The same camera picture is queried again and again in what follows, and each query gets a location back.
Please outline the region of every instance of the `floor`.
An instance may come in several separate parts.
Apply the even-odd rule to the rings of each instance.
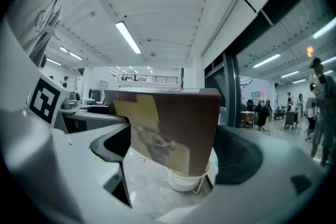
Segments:
[[[284,120],[270,121],[266,123],[265,131],[260,132],[260,135],[272,135],[291,141],[310,155],[311,143],[305,141],[308,120],[302,119],[293,130],[291,128],[285,130],[284,124]],[[259,132],[256,125],[246,130]],[[322,148],[319,147],[315,157],[317,165],[321,156]],[[163,166],[145,158],[131,148],[123,163],[132,207],[151,219],[157,219],[176,208],[199,204],[210,192],[207,183],[202,185],[198,195],[192,191],[187,193],[175,191],[167,182],[167,171]]]
[[[173,209],[199,204],[209,193],[204,182],[198,194],[179,192],[167,182],[166,169],[132,148],[124,161],[124,173],[133,210],[157,219]]]

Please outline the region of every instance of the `ceiling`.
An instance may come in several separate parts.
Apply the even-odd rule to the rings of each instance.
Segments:
[[[219,5],[217,0],[64,0],[56,32],[66,48],[83,61],[59,50],[61,42],[54,37],[46,55],[68,69],[183,67],[188,65],[195,43],[198,47],[206,46],[197,39],[218,26],[207,29],[210,15],[226,13],[225,8],[217,9]],[[115,27],[119,21],[126,23],[142,54],[136,55],[121,36]]]
[[[317,39],[313,38],[316,31],[334,18],[335,14],[326,0],[301,0],[278,24],[237,56],[240,74],[285,85],[309,79],[313,70],[309,69],[312,59],[307,55],[308,47],[314,49],[313,57],[322,61],[336,56],[336,28]],[[280,57],[253,68],[275,54],[280,54]],[[324,70],[336,71],[336,61],[325,65]],[[295,71],[299,73],[281,78]]]

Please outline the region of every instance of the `linear light fixture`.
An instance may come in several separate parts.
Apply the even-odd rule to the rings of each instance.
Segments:
[[[333,73],[334,71],[333,70],[329,70],[329,71],[327,71],[327,72],[324,72],[323,74],[325,74],[325,75],[329,75],[329,74],[331,74],[331,73]]]
[[[320,30],[318,30],[314,35],[313,38],[317,39],[320,36],[322,36],[323,34],[325,34],[326,32],[328,32],[331,28],[333,28],[336,25],[336,17],[331,20],[330,22],[328,22],[325,26],[323,26]]]
[[[297,80],[297,81],[294,81],[293,84],[295,84],[295,83],[300,83],[300,82],[304,82],[304,81],[306,81],[306,80],[305,80],[305,79]]]
[[[53,60],[50,60],[50,59],[48,59],[48,58],[47,58],[47,61],[52,62],[52,63],[54,63],[54,64],[56,64],[56,65],[58,65],[58,66],[62,66],[60,63],[55,62],[55,61],[53,61]]]
[[[321,64],[325,65],[326,63],[330,63],[330,62],[333,62],[335,60],[336,60],[336,56],[331,57],[330,59],[323,61]]]
[[[83,60],[83,58],[81,58],[81,57],[79,57],[79,56],[73,54],[71,51],[69,51],[69,53],[70,53],[71,56],[77,58],[78,60]]]
[[[295,71],[295,72],[293,72],[293,73],[289,73],[289,74],[287,74],[287,75],[283,75],[283,76],[281,76],[281,78],[282,78],[282,79],[283,79],[283,78],[287,78],[287,77],[293,76],[293,75],[298,74],[298,73],[300,73],[300,72],[299,72],[299,71]]]
[[[266,64],[266,63],[268,63],[268,62],[271,62],[271,61],[273,61],[274,59],[277,59],[277,58],[279,58],[279,57],[280,57],[280,54],[275,54],[275,55],[273,55],[272,57],[266,59],[265,61],[262,61],[262,62],[256,64],[255,66],[253,66],[253,68],[260,67],[260,66],[262,66],[262,65],[264,65],[264,64]]]
[[[65,48],[63,48],[63,47],[60,47],[59,49],[62,50],[62,51],[64,51],[64,52],[66,52],[66,53],[68,53],[68,51]]]
[[[122,36],[124,37],[124,39],[126,39],[126,41],[131,46],[131,48],[134,50],[134,52],[136,54],[141,54],[141,50],[139,49],[139,47],[135,43],[134,39],[132,38],[130,32],[128,31],[128,29],[127,29],[127,27],[125,25],[125,23],[124,22],[119,22],[119,23],[116,23],[115,26],[120,31],[120,33],[122,34]]]

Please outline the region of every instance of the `brown box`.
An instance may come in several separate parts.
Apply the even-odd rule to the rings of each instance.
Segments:
[[[217,128],[216,89],[105,91],[110,111],[132,124],[131,147],[185,176],[205,172]]]

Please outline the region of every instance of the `shorts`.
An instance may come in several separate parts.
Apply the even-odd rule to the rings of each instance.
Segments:
[[[335,138],[335,123],[328,121],[317,121],[312,138],[313,145],[318,146],[320,144],[322,135],[322,147],[325,149],[331,148],[333,139]]]
[[[309,121],[308,129],[314,130],[315,129],[316,120],[314,120],[314,118],[308,118],[308,121]]]

